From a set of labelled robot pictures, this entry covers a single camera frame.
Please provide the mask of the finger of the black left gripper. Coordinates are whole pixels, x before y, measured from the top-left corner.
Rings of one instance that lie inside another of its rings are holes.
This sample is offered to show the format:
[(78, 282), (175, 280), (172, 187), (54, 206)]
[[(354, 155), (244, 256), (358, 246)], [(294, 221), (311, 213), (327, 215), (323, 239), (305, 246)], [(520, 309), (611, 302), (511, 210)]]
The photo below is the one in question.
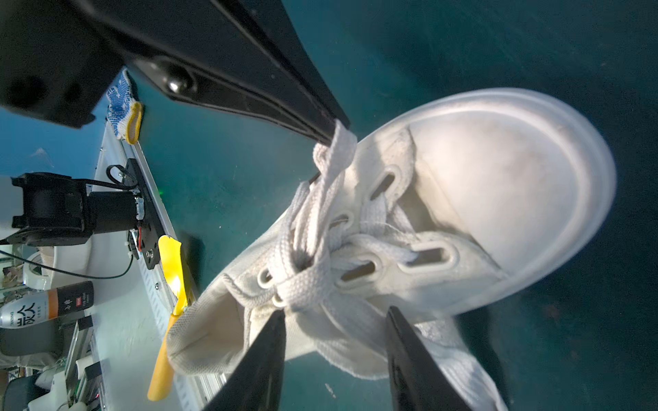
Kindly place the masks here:
[(348, 125), (279, 0), (77, 1), (126, 65), (169, 99), (329, 145)]

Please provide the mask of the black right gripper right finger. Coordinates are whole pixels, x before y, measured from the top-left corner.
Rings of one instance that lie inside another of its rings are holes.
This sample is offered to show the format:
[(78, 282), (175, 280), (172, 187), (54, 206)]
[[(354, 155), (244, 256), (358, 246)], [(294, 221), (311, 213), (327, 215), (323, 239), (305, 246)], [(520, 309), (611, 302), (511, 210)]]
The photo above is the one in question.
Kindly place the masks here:
[(461, 395), (421, 342), (399, 308), (386, 317), (386, 349), (395, 410), (468, 410)]

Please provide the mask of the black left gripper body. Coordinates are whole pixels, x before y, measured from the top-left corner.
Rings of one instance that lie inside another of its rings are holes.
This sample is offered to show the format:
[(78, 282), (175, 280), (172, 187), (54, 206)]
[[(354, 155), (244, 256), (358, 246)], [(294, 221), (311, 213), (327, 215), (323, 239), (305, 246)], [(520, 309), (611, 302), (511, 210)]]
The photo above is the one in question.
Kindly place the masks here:
[(70, 128), (94, 121), (123, 65), (99, 24), (133, 9), (131, 1), (3, 1), (1, 106)]

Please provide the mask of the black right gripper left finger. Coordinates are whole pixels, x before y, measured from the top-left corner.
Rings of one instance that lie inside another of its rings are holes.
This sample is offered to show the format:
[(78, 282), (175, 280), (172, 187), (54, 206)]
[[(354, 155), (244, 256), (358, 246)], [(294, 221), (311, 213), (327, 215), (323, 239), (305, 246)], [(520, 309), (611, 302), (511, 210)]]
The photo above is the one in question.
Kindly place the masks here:
[(204, 411), (278, 410), (284, 375), (284, 311), (275, 311)]

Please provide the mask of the white canvas sneaker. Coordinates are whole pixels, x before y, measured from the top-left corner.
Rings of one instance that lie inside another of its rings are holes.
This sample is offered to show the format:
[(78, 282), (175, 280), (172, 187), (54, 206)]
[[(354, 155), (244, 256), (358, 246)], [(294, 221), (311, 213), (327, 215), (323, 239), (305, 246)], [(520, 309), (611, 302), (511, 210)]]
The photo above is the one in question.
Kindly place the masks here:
[[(613, 156), (571, 106), (517, 88), (439, 99), (381, 128), (388, 125), (408, 126), (417, 145), (414, 183), (400, 200), (413, 210), (411, 222), (465, 234), (505, 272), (495, 284), (460, 289), (445, 313), (397, 308), (469, 406), (503, 410), (453, 317), (531, 286), (587, 244), (613, 203)], [(169, 330), (167, 355), (178, 373), (217, 373), (222, 343), (243, 329), (240, 305), (219, 293), (219, 275)]]

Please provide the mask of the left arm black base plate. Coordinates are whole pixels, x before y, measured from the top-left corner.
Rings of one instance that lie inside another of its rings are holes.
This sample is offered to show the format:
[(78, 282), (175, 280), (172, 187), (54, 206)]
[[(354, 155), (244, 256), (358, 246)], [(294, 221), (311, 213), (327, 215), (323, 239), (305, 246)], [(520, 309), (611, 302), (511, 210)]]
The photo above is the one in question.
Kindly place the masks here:
[(133, 230), (135, 256), (152, 270), (160, 263), (159, 238), (166, 232), (138, 161), (128, 159), (125, 169), (126, 185), (136, 184), (133, 190), (137, 208), (137, 226)]

